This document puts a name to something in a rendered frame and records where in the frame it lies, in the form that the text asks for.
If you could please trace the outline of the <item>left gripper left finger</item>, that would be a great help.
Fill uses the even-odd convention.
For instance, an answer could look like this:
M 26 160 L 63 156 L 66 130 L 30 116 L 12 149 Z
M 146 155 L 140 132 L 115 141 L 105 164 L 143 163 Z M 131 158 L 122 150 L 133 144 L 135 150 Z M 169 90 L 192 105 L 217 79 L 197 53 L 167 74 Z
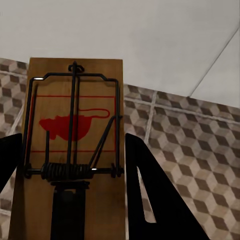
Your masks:
M 22 134 L 0 138 L 0 193 L 19 164 Z

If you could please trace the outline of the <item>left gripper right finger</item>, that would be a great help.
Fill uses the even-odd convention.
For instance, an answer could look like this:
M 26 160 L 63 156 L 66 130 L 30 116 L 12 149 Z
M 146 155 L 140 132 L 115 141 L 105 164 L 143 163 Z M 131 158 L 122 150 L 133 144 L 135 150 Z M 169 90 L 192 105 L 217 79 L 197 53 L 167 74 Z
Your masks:
M 145 142 L 125 135 L 129 240 L 210 240 Z M 145 220 L 139 168 L 156 223 Z

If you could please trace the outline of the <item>mousetrap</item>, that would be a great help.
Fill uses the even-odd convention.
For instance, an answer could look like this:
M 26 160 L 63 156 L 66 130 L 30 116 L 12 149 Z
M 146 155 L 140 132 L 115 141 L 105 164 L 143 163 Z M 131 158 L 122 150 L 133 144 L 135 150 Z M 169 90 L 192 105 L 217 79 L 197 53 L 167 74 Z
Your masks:
M 8 240 L 126 240 L 123 59 L 30 57 Z

